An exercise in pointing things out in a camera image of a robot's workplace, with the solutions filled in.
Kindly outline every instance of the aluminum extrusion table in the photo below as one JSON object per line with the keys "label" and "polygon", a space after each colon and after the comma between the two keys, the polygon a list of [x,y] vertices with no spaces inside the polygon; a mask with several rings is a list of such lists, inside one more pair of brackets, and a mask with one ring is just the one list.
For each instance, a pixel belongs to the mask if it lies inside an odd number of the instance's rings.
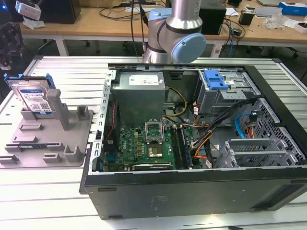
{"label": "aluminum extrusion table", "polygon": [[[141,63],[137,57],[43,57],[25,71],[31,76],[49,73],[69,109],[79,104],[98,112],[108,63]],[[271,59],[201,58],[201,64],[254,65],[307,131],[307,88],[282,64]],[[0,105],[0,150],[11,138],[22,116],[21,102],[12,93]],[[94,139],[94,115],[88,142]],[[277,211],[231,213],[167,218],[102,221],[88,197],[79,194],[83,167],[62,169],[0,170],[1,229],[181,230],[244,229],[305,230],[307,194]]]}

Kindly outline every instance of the workbench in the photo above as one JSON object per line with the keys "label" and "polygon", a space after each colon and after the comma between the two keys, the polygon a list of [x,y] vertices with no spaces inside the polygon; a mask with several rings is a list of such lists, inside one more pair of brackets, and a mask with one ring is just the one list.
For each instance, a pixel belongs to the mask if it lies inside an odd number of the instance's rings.
{"label": "workbench", "polygon": [[[245,5],[260,6],[254,1],[243,0],[237,11],[241,11]],[[23,38],[54,39],[57,43],[59,54],[68,56],[65,40],[93,40],[93,41],[132,41],[131,27],[129,21],[113,21],[100,16],[99,8],[82,8],[81,15],[75,24],[46,23],[45,28],[31,30],[21,23]],[[131,14],[130,12],[111,12],[109,16],[121,17]],[[303,20],[304,17],[289,16],[292,19]],[[228,17],[235,22],[239,17]],[[307,47],[307,35],[286,27],[285,29],[267,30],[263,26],[263,18],[254,17],[250,26],[243,26],[246,35],[240,40],[243,46],[289,46]],[[141,21],[133,21],[133,32],[135,41],[142,41]],[[208,44],[214,44],[211,57],[219,57],[222,46],[228,40],[229,31],[224,25],[220,35],[206,35]],[[144,26],[145,41],[147,41],[148,28]]]}
{"label": "workbench", "polygon": [[[69,109],[84,104],[95,114],[87,147],[94,140],[97,112],[108,63],[142,63],[140,57],[43,57],[33,60],[25,75],[49,73]],[[282,63],[272,59],[199,58],[199,64],[254,65],[307,131],[307,88]],[[21,102],[12,93],[0,105],[0,150],[17,128]],[[79,194],[83,167],[0,170],[1,229],[306,229],[307,194],[277,211],[102,221],[88,195]]]}

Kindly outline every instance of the cardboard box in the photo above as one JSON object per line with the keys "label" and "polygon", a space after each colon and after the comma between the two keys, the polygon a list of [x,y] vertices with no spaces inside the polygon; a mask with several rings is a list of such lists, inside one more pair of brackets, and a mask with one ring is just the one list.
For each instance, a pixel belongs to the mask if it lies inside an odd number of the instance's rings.
{"label": "cardboard box", "polygon": [[307,5],[304,3],[286,3],[280,2],[278,7],[282,8],[282,14],[284,15],[297,15],[306,16],[307,15]]}
{"label": "cardboard box", "polygon": [[79,0],[82,7],[115,7],[121,4],[121,0]]}

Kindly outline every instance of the yellow wire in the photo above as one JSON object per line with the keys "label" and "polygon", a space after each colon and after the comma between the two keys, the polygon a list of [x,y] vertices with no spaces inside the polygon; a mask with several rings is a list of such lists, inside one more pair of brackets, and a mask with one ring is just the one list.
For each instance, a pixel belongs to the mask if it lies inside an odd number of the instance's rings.
{"label": "yellow wire", "polygon": [[174,90],[176,93],[178,93],[178,95],[184,100],[184,108],[181,112],[177,113],[177,114],[170,114],[170,115],[163,115],[163,116],[180,116],[182,114],[185,113],[185,111],[187,110],[187,101],[186,99],[182,96],[181,93],[179,93],[176,89],[172,88],[172,87],[169,87],[170,89]]}

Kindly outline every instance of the sticker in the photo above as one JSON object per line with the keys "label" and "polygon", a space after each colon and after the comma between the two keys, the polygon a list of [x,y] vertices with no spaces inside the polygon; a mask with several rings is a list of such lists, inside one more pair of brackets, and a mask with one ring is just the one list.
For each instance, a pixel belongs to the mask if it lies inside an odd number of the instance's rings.
{"label": "sticker", "polygon": [[206,165],[207,165],[207,167],[208,167],[209,169],[212,168],[212,164],[211,164],[210,161],[208,161],[208,160],[206,160]]}
{"label": "sticker", "polygon": [[40,112],[41,114],[52,112],[48,102],[43,99],[45,95],[42,90],[20,90],[20,93],[32,112]]}
{"label": "sticker", "polygon": [[201,8],[201,0],[195,1],[194,15],[199,14]]}
{"label": "sticker", "polygon": [[33,149],[33,146],[31,146],[31,145],[20,145],[19,148],[21,148],[21,149]]}
{"label": "sticker", "polygon": [[159,85],[158,75],[131,75],[129,85]]}
{"label": "sticker", "polygon": [[233,80],[226,80],[225,84],[227,84],[227,85],[235,85],[235,82]]}
{"label": "sticker", "polygon": [[198,115],[198,108],[194,107],[193,110],[194,110],[194,114]]}
{"label": "sticker", "polygon": [[220,150],[220,146],[219,145],[214,145],[214,148],[211,149],[212,151],[215,151],[215,150]]}

